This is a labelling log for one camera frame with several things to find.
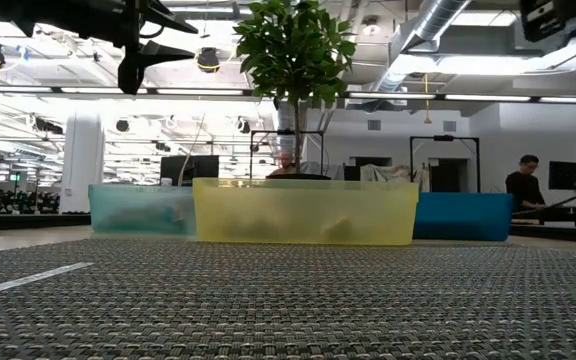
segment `desk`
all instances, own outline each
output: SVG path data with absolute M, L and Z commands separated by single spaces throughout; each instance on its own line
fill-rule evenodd
M 518 222 L 537 220 L 539 225 L 544 225 L 546 222 L 572 222 L 576 227 L 576 206 L 548 208 L 534 213 L 515 215 L 513 220 Z

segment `gray textured mat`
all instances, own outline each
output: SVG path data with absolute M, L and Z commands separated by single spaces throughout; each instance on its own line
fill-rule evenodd
M 576 359 L 576 254 L 85 240 L 0 252 L 0 359 Z

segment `man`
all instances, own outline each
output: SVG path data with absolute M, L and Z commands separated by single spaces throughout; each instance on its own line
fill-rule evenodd
M 524 155 L 519 161 L 519 171 L 506 178 L 506 192 L 513 195 L 515 211 L 541 209 L 545 201 L 539 191 L 539 180 L 532 174 L 539 166 L 539 159 L 534 155 Z
M 280 168 L 273 171 L 270 175 L 285 175 L 294 174 L 297 170 L 295 164 L 292 162 L 292 154 L 289 152 L 282 151 L 279 153 L 279 163 Z

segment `blue bin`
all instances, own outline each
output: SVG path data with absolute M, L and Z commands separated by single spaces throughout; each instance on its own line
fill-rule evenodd
M 421 193 L 414 239 L 505 241 L 512 195 Z
M 91 185 L 88 199 L 97 233 L 196 234 L 190 187 Z

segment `ficus tree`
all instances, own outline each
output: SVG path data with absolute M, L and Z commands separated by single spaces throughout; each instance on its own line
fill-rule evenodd
M 340 74 L 352 67 L 355 43 L 346 40 L 350 23 L 330 17 L 319 3 L 305 0 L 262 0 L 249 5 L 252 18 L 240 22 L 237 56 L 246 55 L 240 71 L 254 82 L 253 94 L 286 100 L 295 114 L 295 162 L 300 169 L 299 102 L 313 107 L 335 101 L 346 91 Z

